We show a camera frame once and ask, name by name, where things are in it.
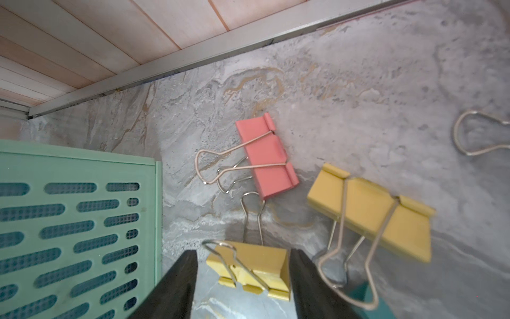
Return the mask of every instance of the binder clip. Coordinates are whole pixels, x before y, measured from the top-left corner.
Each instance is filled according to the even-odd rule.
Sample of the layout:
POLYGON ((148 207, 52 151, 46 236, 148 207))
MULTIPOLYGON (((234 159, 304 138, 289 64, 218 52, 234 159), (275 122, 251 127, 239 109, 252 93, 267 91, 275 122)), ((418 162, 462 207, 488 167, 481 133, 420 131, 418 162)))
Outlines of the binder clip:
POLYGON ((206 264, 220 276, 218 283, 221 285, 236 288, 240 283, 244 291, 260 295, 266 290, 269 297, 290 301, 288 252, 282 248, 263 246, 261 215, 265 201, 262 201, 257 214, 262 246, 245 243, 248 211, 243 199, 250 194, 259 195, 251 191, 241 197, 244 211, 243 242, 204 240, 202 246, 211 252, 206 264), (216 247, 213 249, 208 246, 210 244, 216 247))
POLYGON ((223 151, 215 152, 211 150, 200 150, 195 156, 195 171, 204 184, 217 183, 219 189, 228 193, 232 187, 241 181, 253 178, 260 194, 261 200, 265 201, 269 197, 294 188, 299 184, 296 172, 292 164, 288 162, 287 153, 283 147, 282 141, 275 135, 276 127, 269 113, 261 117, 244 119, 236 121, 236 127, 241 138, 241 144, 223 151), (212 180, 206 180, 198 168, 198 159, 202 153, 210 153, 222 156, 237 149, 244 148, 246 157, 233 167, 221 167, 217 170, 216 177, 212 180), (239 166, 243 161, 249 162, 248 166, 239 166), (224 189, 219 178, 228 171, 251 169, 251 176, 234 181, 228 189, 224 189))
POLYGON ((453 143, 455 144, 455 147, 457 147, 457 150, 459 152, 461 152, 461 153, 463 153, 464 155, 467 155, 467 156, 477 156, 477 155, 482 155, 482 154, 485 154, 485 153, 488 153, 488 152, 495 151, 497 149, 509 149, 510 150, 510 144, 495 144, 495 145, 491 145, 491 146, 488 146, 486 148, 483 148, 483 149, 480 149, 480 150, 476 150, 476 151, 468 151, 468 150, 466 150, 461 145, 461 143, 458 140, 458 127, 461 125, 461 122, 467 116, 469 116, 469 115, 479 115, 479 116, 488 118, 488 119, 490 119, 490 120, 492 120, 494 122, 498 122, 501 125, 510 125, 510 121, 504 120, 504 119, 500 119, 499 117, 487 114, 485 112, 480 112, 480 111, 475 111, 475 110, 467 110, 467 111, 465 111, 464 113, 462 113, 458 117, 457 121, 453 125, 453 143))
POLYGON ((334 220, 329 237, 328 251, 317 262, 317 270, 324 282, 342 299, 362 311, 372 311, 379 306, 370 261, 379 244, 397 253, 422 262, 430 262, 430 218, 435 210, 405 196, 394 196, 380 185, 349 172, 324 164, 319 176, 307 196, 308 204, 334 220), (340 222, 337 246, 329 250, 337 222, 340 222), (322 271, 324 263, 340 252, 344 225, 361 237, 344 262, 348 280, 347 263, 362 241, 372 239, 372 245, 365 259, 365 272, 373 294, 371 302, 356 300, 338 288, 346 282, 334 282, 322 271))

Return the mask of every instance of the wooden panel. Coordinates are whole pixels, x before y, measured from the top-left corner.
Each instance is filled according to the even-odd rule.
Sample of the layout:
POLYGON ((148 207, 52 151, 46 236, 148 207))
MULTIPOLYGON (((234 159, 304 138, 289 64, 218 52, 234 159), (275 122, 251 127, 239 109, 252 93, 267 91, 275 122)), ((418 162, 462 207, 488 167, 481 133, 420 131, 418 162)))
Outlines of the wooden panel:
POLYGON ((27 106, 36 106, 42 103, 42 101, 31 99, 30 97, 4 90, 2 88, 0 88, 0 99, 20 103, 27 106))
POLYGON ((178 50, 138 7, 128 0, 55 0, 81 22, 143 64, 178 50))
POLYGON ((59 96, 30 109, 40 116, 75 105, 116 89, 127 89, 178 72, 213 63, 319 28, 360 17, 409 0, 312 0, 274 13, 245 26, 140 65, 88 87, 59 96))
POLYGON ((210 0, 232 30, 306 0, 210 0))
POLYGON ((3 67, 0 67, 0 79, 51 97, 59 97, 65 94, 65 92, 19 75, 3 67))
POLYGON ((0 79, 0 88, 20 94, 20 95, 23 95, 23 96, 26 96, 26 97, 30 97, 31 99, 34 99, 34 100, 39 100, 42 102, 49 101, 52 99, 48 95, 45 95, 45 94, 42 94, 42 93, 39 93, 36 91, 32 91, 32 90, 22 87, 20 85, 17 85, 17 84, 11 83, 11 82, 7 82, 7 81, 1 80, 1 79, 0 79))
POLYGON ((42 56, 28 51, 24 47, 19 46, 16 43, 9 41, 1 36, 0 56, 15 61, 21 65, 24 65, 30 69, 38 71, 49 76, 50 78, 56 79, 75 88, 82 88, 93 83, 92 81, 80 77, 76 73, 61 67, 60 65, 45 59, 42 56))
POLYGON ((133 0, 181 48, 226 32, 208 0, 133 0))
POLYGON ((0 0, 0 4, 113 73, 139 65, 51 0, 0 0))
POLYGON ((27 68, 26 66, 18 64, 16 62, 6 59, 2 56, 0 56, 0 67, 3 67, 7 70, 16 72, 19 75, 25 76, 25 77, 32 79, 34 81, 37 81, 39 83, 46 84, 47 86, 50 86, 50 87, 55 88, 62 92, 69 93, 69 92, 73 92, 74 90, 76 90, 75 88, 73 88, 70 85, 62 83, 62 82, 52 79, 50 77, 47 77, 42 73, 34 71, 30 68, 27 68))
POLYGON ((0 35, 91 81, 100 81, 114 75, 113 72, 2 7, 0 7, 0 35))

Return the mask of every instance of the green storage crate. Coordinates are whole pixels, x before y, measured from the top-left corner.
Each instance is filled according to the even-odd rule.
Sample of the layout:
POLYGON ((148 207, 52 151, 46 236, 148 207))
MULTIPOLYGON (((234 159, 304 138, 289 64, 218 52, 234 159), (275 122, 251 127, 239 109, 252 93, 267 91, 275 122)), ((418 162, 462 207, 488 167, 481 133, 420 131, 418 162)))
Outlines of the green storage crate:
POLYGON ((0 318, 126 318, 161 278, 161 162, 0 140, 0 318))

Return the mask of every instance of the wire handle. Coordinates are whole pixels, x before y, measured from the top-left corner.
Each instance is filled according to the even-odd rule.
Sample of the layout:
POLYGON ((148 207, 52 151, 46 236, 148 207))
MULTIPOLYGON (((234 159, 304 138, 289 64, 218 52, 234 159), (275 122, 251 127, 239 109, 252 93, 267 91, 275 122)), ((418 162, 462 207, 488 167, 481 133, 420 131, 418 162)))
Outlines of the wire handle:
POLYGON ((495 151, 497 149, 509 149, 510 150, 510 144, 495 144, 495 145, 491 145, 491 146, 488 146, 486 148, 483 148, 483 149, 480 149, 480 150, 476 150, 476 151, 468 151, 468 150, 466 150, 461 145, 461 143, 458 140, 458 127, 461 125, 461 122, 464 120, 464 118, 466 118, 469 115, 480 115, 480 116, 486 117, 486 118, 488 118, 490 120, 493 120, 495 122, 498 122, 501 125, 510 125, 510 121, 503 120, 503 119, 501 119, 499 117, 487 114, 487 113, 482 112, 482 111, 475 111, 475 110, 467 110, 467 111, 465 111, 464 113, 462 113, 458 117, 457 121, 453 125, 453 143, 455 144, 455 146, 457 147, 459 152, 461 152, 461 153, 463 153, 464 155, 467 155, 467 156, 477 156, 477 155, 485 154, 485 153, 488 153, 488 152, 491 152, 491 151, 495 151))
POLYGON ((223 256, 221 256, 220 253, 218 253, 216 250, 212 249, 211 247, 207 246, 208 244, 216 244, 216 245, 219 245, 219 246, 223 246, 223 247, 226 247, 230 250, 232 250, 233 252, 233 255, 234 255, 234 259, 236 260, 236 262, 248 273, 250 274, 250 276, 255 279, 266 291, 269 291, 269 286, 264 282, 262 281, 262 279, 260 279, 257 275, 255 275, 251 270, 248 269, 248 267, 246 267, 242 262, 241 260, 239 260, 239 258, 237 258, 237 249, 229 244, 228 242, 226 241, 222 241, 222 240, 204 240, 202 242, 202 246, 207 249, 208 251, 210 251, 212 254, 214 254, 216 257, 218 257, 221 262, 223 263, 223 266, 225 266, 226 270, 228 271, 228 273, 230 274, 230 277, 232 279, 232 281, 234 282, 234 285, 236 285, 237 287, 237 279, 236 279, 236 276, 234 275, 234 273, 232 272, 232 270, 230 269, 230 267, 226 264, 225 262, 225 259, 223 259, 223 256))
MULTIPOLYGON (((333 221, 333 226, 331 227, 331 232, 329 234, 329 242, 327 244, 327 247, 325 249, 325 251, 314 257, 314 258, 319 258, 320 256, 322 256, 323 254, 327 253, 329 251, 329 248, 331 247, 331 243, 333 241, 333 236, 335 234, 335 229, 337 227, 337 221, 333 221)), ((332 280, 331 278, 328 278, 331 283, 332 283, 332 286, 334 288, 343 288, 345 286, 347 286, 349 284, 349 260, 351 259, 351 257, 354 255, 354 253, 358 250, 358 248, 361 246, 361 244, 363 243, 363 241, 365 240, 365 237, 364 236, 361 236, 358 241, 356 242, 356 244, 354 245, 354 247, 352 248, 351 252, 349 253, 349 255, 347 255, 347 258, 345 258, 344 260, 344 273, 345 273, 345 281, 341 282, 341 281, 334 281, 332 280)))
MULTIPOLYGON (((243 211, 244 211, 243 242, 245 242, 245 239, 246 239, 246 227, 248 226, 248 210, 246 209, 246 205, 244 204, 244 197, 247 195, 251 195, 251 194, 259 196, 259 193, 257 193, 256 191, 249 191, 249 192, 244 193, 241 196, 241 207, 243 208, 243 211)), ((259 224, 260 242, 261 242, 262 246, 264 245, 264 238, 262 237, 261 215, 262 215, 262 211, 264 210, 264 207, 266 207, 266 201, 262 200, 262 205, 260 206, 259 213, 257 214, 257 222, 259 224)))
POLYGON ((196 174, 198 175, 198 178, 200 178, 202 180, 202 182, 206 185, 209 185, 209 184, 213 184, 214 182, 216 182, 224 173, 228 172, 228 171, 232 171, 232 170, 240 170, 240 169, 248 169, 248 168, 262 168, 262 167, 272 167, 272 166, 285 166, 287 165, 287 163, 275 163, 275 164, 260 164, 260 165, 249 165, 249 166, 242 166, 242 167, 237 167, 237 166, 234 166, 234 167, 230 167, 230 168, 225 168, 223 169, 221 172, 219 172, 218 174, 216 174, 216 177, 211 180, 211 181, 208 181, 206 180, 202 174, 200 173, 200 169, 198 168, 198 157, 200 156, 200 154, 202 153, 210 153, 210 154, 214 154, 214 155, 217 155, 217 156, 222 156, 222 155, 225 155, 225 154, 228 154, 228 153, 231 153, 237 149, 240 149, 250 143, 253 143, 255 142, 256 140, 258 139, 261 139, 263 138, 264 136, 266 135, 269 135, 269 134, 273 134, 274 131, 267 131, 266 133, 262 134, 261 136, 258 136, 248 142, 244 142, 242 144, 239 144, 231 149, 228 149, 226 151, 223 151, 223 152, 215 152, 215 151, 211 151, 211 150, 200 150, 198 151, 198 153, 196 153, 196 156, 195 156, 195 172, 196 174))
MULTIPOLYGON (((331 282, 331 280, 324 274, 322 271, 322 267, 324 263, 329 260, 333 255, 336 255, 340 249, 342 248, 342 237, 343 237, 343 231, 344 231, 344 224, 345 224, 345 210, 347 206, 347 184, 350 179, 353 177, 346 178, 344 180, 344 189, 343 189, 343 197, 342 197, 342 214, 340 217, 340 229, 338 231, 338 242, 335 249, 332 251, 328 251, 326 254, 321 256, 317 263, 317 271, 319 272, 320 277, 322 280, 333 290, 340 298, 347 301, 348 303, 355 305, 356 307, 360 307, 366 310, 375 310, 379 306, 379 295, 377 294, 377 290, 375 289, 374 279, 372 277, 372 273, 370 272, 370 262, 372 261, 372 257, 375 253, 375 250, 377 249, 377 246, 379 245, 379 241, 381 237, 383 236, 384 230, 386 229, 386 226, 390 222, 391 217, 393 216, 393 213, 395 212, 395 209, 397 209, 398 205, 400 204, 400 199, 398 197, 393 197, 395 199, 395 202, 393 203, 392 207, 386 214, 385 219, 382 222, 381 227, 379 228, 379 231, 377 232, 374 241, 372 242, 372 246, 370 247, 370 250, 367 254, 367 258, 365 259, 365 272, 367 273, 368 283, 370 285, 370 289, 372 290, 373 299, 372 302, 365 303, 361 302, 359 300, 353 299, 346 295, 341 290, 338 290, 335 288, 334 283, 331 282)), ((361 244, 361 239, 358 241, 356 246, 359 246, 361 244)))
MULTIPOLYGON (((248 159, 247 157, 243 157, 243 159, 242 159, 242 160, 240 160, 239 162, 237 162, 234 166, 220 166, 220 167, 216 170, 216 175, 220 174, 220 172, 221 172, 222 170, 224 170, 225 168, 229 168, 229 167, 237 167, 237 166, 239 166, 242 162, 244 162, 244 161, 245 161, 245 160, 247 160, 247 159, 248 159)), ((228 193, 230 193, 230 191, 232 190, 232 187, 233 187, 235 184, 237 184, 237 183, 239 183, 239 182, 247 181, 247 180, 252 179, 252 178, 253 178, 253 176, 246 176, 246 177, 243 177, 243 178, 237 179, 237 180, 233 181, 233 182, 232 182, 232 184, 230 184, 230 186, 228 187, 228 189, 227 189, 227 190, 225 190, 225 189, 223 188, 223 186, 221 186, 221 184, 220 184, 220 180, 217 180, 217 181, 216 181, 216 184, 218 185, 218 188, 220 189, 220 191, 221 191, 222 193, 224 193, 224 194, 228 194, 228 193)))

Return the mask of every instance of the mesh panel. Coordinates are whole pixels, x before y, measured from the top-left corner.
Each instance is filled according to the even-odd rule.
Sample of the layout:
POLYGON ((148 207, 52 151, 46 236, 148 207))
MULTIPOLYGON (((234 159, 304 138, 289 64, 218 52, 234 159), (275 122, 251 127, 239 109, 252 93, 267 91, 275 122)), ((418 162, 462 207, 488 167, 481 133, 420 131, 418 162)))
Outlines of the mesh panel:
POLYGON ((109 254, 106 254, 103 256, 103 265, 106 265, 107 263, 114 262, 116 260, 134 255, 138 252, 138 246, 131 246, 128 248, 124 248, 121 250, 118 250, 116 252, 112 252, 109 254))
POLYGON ((57 302, 57 296, 51 295, 45 297, 43 299, 39 299, 23 307, 19 307, 12 311, 6 312, 3 315, 0 315, 1 319, 25 319, 28 317, 32 317, 33 315, 37 315, 40 312, 43 312, 47 309, 53 307, 53 305, 57 302))
POLYGON ((52 248, 37 253, 0 260, 0 275, 55 260, 60 257, 61 253, 60 248, 52 248))
POLYGON ((15 246, 19 244, 25 235, 22 232, 0 234, 0 248, 15 246))
POLYGON ((74 286, 71 289, 71 292, 69 293, 69 295, 73 298, 77 297, 83 293, 86 293, 87 291, 90 291, 92 289, 98 288, 101 285, 109 283, 110 281, 114 280, 116 276, 117 276, 117 272, 111 271, 109 273, 106 273, 101 276, 97 276, 95 278, 92 278, 90 280, 82 282, 81 284, 74 286))
POLYGON ((140 218, 140 215, 138 215, 137 213, 108 217, 105 219, 105 227, 133 223, 136 222, 138 218, 140 218))
POLYGON ((126 274, 129 274, 129 273, 134 272, 136 270, 136 268, 138 268, 138 264, 135 262, 132 262, 129 265, 127 265, 126 268, 124 268, 124 272, 126 274))
POLYGON ((132 239, 138 236, 138 229, 131 229, 126 232, 126 239, 132 239))
POLYGON ((103 313, 102 315, 100 315, 99 317, 97 317, 96 319, 112 319, 113 316, 115 316, 115 310, 110 310, 106 313, 103 313))
POLYGON ((137 284, 138 284, 138 280, 133 279, 130 282, 126 282, 122 286, 118 286, 115 289, 112 289, 112 290, 110 290, 108 292, 105 292, 105 294, 101 296, 101 299, 99 300, 99 303, 101 303, 103 305, 103 304, 107 303, 108 301, 110 301, 110 300, 112 300, 114 298, 117 298, 121 294, 126 293, 126 292, 134 289, 137 284))
POLYGON ((37 206, 7 207, 0 209, 0 221, 30 219, 48 216, 57 216, 64 212, 62 204, 49 204, 37 206))
POLYGON ((126 301, 126 303, 124 304, 124 310, 130 309, 134 305, 136 305, 136 297, 133 297, 133 298, 129 299, 128 301, 126 301))
POLYGON ((119 207, 119 204, 118 200, 81 202, 76 206, 76 210, 83 213, 95 210, 114 209, 119 207))
POLYGON ((108 183, 106 191, 132 191, 140 189, 138 183, 108 183))
POLYGON ((94 183, 48 183, 44 187, 46 194, 92 193, 96 189, 94 183))
POLYGON ((87 311, 89 311, 89 303, 86 302, 84 304, 81 304, 78 307, 72 308, 69 311, 66 311, 62 314, 59 314, 58 316, 54 317, 53 319, 76 319, 84 315, 87 311))
POLYGON ((0 197, 21 196, 28 193, 30 187, 25 183, 0 183, 0 197))
POLYGON ((45 227, 41 230, 39 236, 42 239, 49 239, 70 234, 87 232, 92 228, 94 228, 94 222, 91 220, 86 220, 84 222, 79 223, 70 223, 45 227))
POLYGON ((133 197, 133 198, 130 198, 130 199, 127 200, 127 205, 130 206, 130 207, 131 206, 136 206, 136 205, 138 205, 139 202, 140 201, 138 200, 138 198, 133 197))
POLYGON ((37 279, 34 281, 34 287, 41 288, 53 284, 57 281, 61 281, 66 278, 79 275, 89 270, 90 267, 92 267, 92 261, 85 260, 71 266, 67 266, 46 274, 42 274, 41 276, 37 277, 37 279))
POLYGON ((98 237, 98 238, 94 238, 94 239, 80 241, 79 243, 74 245, 73 250, 75 253, 79 254, 79 253, 86 252, 86 251, 96 249, 99 247, 111 245, 111 244, 115 243, 118 238, 119 237, 117 235, 113 234, 113 235, 108 235, 108 236, 103 236, 103 237, 98 237))
POLYGON ((18 286, 14 284, 0 287, 0 302, 11 299, 17 292, 18 286))

